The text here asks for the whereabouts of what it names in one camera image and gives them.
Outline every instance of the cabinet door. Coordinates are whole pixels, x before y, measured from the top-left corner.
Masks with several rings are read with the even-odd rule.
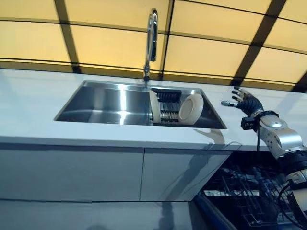
[[[231,152],[146,149],[142,201],[191,201]]]
[[[0,150],[0,198],[139,200],[143,149],[90,148]]]

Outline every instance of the white countertop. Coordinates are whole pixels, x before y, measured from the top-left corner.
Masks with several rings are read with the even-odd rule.
[[[150,85],[201,88],[227,129],[111,125],[54,121],[84,80],[141,83],[140,79],[0,69],[0,142],[51,145],[255,150],[256,134],[240,127],[245,116],[220,105],[233,87],[151,80]],[[248,89],[263,107],[279,113],[307,145],[307,94]]]

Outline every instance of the white plate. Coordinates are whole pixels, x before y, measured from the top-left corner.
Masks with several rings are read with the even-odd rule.
[[[154,91],[149,90],[149,98],[150,98],[150,105],[152,106],[153,122],[160,123],[161,122],[161,111],[160,111],[160,106],[158,103],[157,95],[155,94]]]
[[[188,96],[179,110],[179,123],[193,125],[201,116],[203,110],[203,98],[199,94]]]

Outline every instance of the chrome faucet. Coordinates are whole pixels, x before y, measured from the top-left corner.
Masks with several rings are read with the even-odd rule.
[[[144,75],[143,75],[145,83],[147,83],[150,79],[149,62],[156,60],[157,38],[158,38],[158,11],[156,8],[152,8],[149,14],[148,24],[147,24],[146,57],[145,57]]]

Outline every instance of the backsplash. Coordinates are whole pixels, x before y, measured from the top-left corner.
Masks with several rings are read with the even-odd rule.
[[[0,1],[0,68],[142,78],[152,7],[151,79],[307,89],[306,0]]]

